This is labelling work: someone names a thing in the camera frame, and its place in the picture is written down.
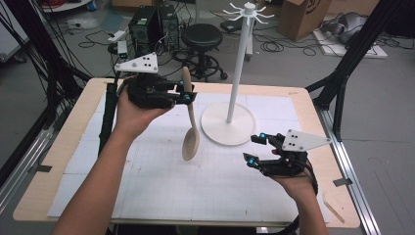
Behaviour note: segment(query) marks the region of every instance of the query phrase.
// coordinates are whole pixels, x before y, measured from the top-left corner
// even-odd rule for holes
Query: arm
[[[311,181],[307,176],[298,175],[298,177],[289,178],[271,176],[271,178],[281,184],[287,194],[296,202],[300,216],[300,234],[329,234]]]
[[[53,234],[105,234],[113,213],[128,149],[158,116],[167,110],[145,110],[122,92],[116,124],[97,162],[65,208]]]

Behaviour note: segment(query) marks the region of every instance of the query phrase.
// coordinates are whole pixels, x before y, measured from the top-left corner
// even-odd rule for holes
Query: cardboard box
[[[318,28],[324,20],[332,0],[285,0],[278,31],[298,41]]]

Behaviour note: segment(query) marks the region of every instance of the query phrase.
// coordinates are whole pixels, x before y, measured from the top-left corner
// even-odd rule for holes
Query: black stool
[[[197,52],[197,55],[190,54],[185,61],[189,67],[190,74],[197,79],[204,78],[208,82],[208,77],[220,71],[222,80],[228,78],[228,74],[219,66],[219,62],[212,56],[206,55],[205,52],[216,48],[223,40],[220,30],[207,23],[196,23],[186,27],[181,35],[183,43],[188,46],[191,51]]]

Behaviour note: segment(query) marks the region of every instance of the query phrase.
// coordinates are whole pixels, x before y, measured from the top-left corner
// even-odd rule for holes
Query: wooden table
[[[111,79],[91,79],[70,113],[55,143],[43,161],[52,167],[50,172],[37,172],[24,193],[14,212],[14,219],[19,221],[55,221],[47,212],[58,190],[62,174],[73,155],[85,127],[95,112],[106,83]],[[196,92],[230,94],[230,84],[195,83]],[[240,85],[240,94],[290,97],[294,103],[301,131],[325,136],[323,127],[308,92],[297,87]],[[324,204],[328,209],[330,222],[328,227],[355,228],[360,220],[345,186],[337,187],[333,181],[342,178],[330,146],[323,146],[308,151],[313,156],[313,167],[319,182]],[[125,222],[114,219],[113,222]],[[259,224],[272,226],[277,224]]]

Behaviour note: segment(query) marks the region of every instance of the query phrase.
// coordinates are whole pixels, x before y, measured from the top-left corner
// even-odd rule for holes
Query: concrete floor
[[[107,6],[94,16],[103,22],[107,14],[113,13]],[[117,13],[122,21],[116,26],[124,29],[131,14]],[[208,11],[203,12],[202,21],[215,25],[220,23],[220,19]],[[270,25],[275,24],[275,20],[270,21]],[[99,29],[65,36],[70,49],[94,76],[110,71],[107,48],[95,45],[83,49],[77,44],[85,41],[84,35]],[[281,37],[275,28],[257,33]],[[106,41],[107,38],[107,35],[99,34],[95,39]],[[219,77],[212,77],[210,82],[232,82],[238,43],[237,35],[225,35],[220,51],[211,52],[229,78],[222,81]],[[412,41],[402,43],[412,45]],[[415,108],[412,103],[415,100],[415,53],[414,50],[388,46],[382,48],[388,54],[386,60],[364,59],[351,75],[346,90],[342,137],[381,233],[410,235],[415,234],[415,204],[412,201],[415,196],[412,183],[415,158],[411,151],[415,140]],[[267,53],[255,41],[254,56],[250,62],[244,63],[241,83],[299,87],[312,84],[329,75],[341,59],[324,56],[317,47],[315,51],[315,56],[306,56],[301,49],[295,48]],[[160,57],[161,62],[166,59],[168,56]],[[179,67],[179,63],[172,61],[161,67],[161,74]],[[175,73],[170,78],[177,79],[178,76]],[[0,64],[0,99],[0,165],[3,165],[46,106],[45,94],[31,63]],[[0,234],[44,234],[51,231],[53,224],[17,222],[12,218],[14,207],[31,176],[26,177],[13,200],[0,214]],[[361,228],[331,229],[330,232],[363,234]]]

